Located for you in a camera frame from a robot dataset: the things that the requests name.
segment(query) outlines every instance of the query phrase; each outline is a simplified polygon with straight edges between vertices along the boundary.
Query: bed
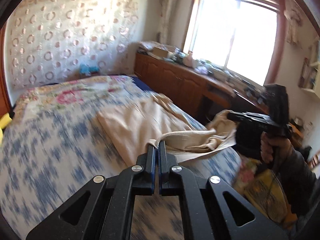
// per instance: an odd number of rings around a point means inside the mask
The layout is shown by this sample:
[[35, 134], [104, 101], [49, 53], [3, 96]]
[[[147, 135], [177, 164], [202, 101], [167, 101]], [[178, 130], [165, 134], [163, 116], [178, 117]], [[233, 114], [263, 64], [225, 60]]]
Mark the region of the bed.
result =
[[[136, 77], [96, 76], [34, 88], [20, 96], [0, 151], [1, 212], [20, 239], [92, 177], [115, 176], [127, 167], [96, 112], [152, 93]], [[175, 109], [194, 128], [204, 129]], [[231, 185], [241, 163], [227, 148], [182, 165], [203, 177], [219, 175]], [[2, 224], [9, 234], [10, 228]], [[184, 239], [178, 197], [137, 196], [131, 239]]]

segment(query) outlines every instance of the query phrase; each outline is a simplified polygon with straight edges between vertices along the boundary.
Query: window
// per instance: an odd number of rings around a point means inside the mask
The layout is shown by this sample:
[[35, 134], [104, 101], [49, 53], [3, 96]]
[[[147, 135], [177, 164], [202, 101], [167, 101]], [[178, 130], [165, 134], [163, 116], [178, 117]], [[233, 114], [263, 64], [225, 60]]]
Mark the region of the window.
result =
[[280, 15], [282, 0], [195, 0], [183, 51], [261, 86], [274, 82]]

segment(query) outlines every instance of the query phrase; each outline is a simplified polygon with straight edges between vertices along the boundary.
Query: screw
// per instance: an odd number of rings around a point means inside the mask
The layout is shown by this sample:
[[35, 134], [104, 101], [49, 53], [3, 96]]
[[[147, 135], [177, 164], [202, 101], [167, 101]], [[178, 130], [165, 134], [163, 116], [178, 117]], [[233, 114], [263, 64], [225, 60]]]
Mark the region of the screw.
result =
[[142, 167], [140, 165], [134, 165], [132, 166], [131, 168], [133, 171], [137, 172], [137, 171], [141, 171], [142, 170]]
[[102, 176], [100, 176], [100, 175], [95, 176], [95, 177], [93, 178], [93, 182], [95, 182], [95, 183], [103, 182], [103, 180], [104, 180], [104, 178], [103, 178]]
[[175, 165], [175, 166], [172, 166], [171, 170], [174, 172], [180, 172], [182, 171], [182, 168], [181, 166]]
[[213, 183], [213, 184], [218, 184], [220, 182], [220, 178], [218, 176], [211, 176], [210, 177], [210, 181]]

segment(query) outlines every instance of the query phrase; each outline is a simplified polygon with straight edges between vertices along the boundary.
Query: cabinet door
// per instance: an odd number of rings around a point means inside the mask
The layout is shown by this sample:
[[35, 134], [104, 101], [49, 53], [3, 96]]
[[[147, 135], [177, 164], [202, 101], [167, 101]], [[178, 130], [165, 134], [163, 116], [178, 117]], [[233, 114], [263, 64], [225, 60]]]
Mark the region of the cabinet door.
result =
[[181, 78], [170, 69], [163, 69], [162, 88], [163, 92], [173, 103], [177, 103]]
[[143, 57], [143, 55], [139, 55], [139, 54], [136, 55], [134, 73], [143, 82], [146, 80], [146, 69], [147, 69], [146, 60], [147, 60], [146, 57]]
[[158, 62], [148, 62], [146, 69], [146, 80], [144, 81], [153, 91], [161, 93], [160, 82], [161, 82], [161, 67]]
[[192, 117], [196, 117], [201, 97], [201, 85], [192, 79], [184, 78], [181, 84], [177, 105]]

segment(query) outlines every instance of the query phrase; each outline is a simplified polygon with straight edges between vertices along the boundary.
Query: cardboard box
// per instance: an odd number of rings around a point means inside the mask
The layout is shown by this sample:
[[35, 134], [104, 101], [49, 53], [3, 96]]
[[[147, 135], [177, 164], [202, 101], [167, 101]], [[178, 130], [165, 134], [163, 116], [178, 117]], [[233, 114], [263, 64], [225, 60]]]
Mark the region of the cardboard box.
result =
[[167, 58], [169, 52], [167, 50], [154, 47], [152, 53], [158, 57]]

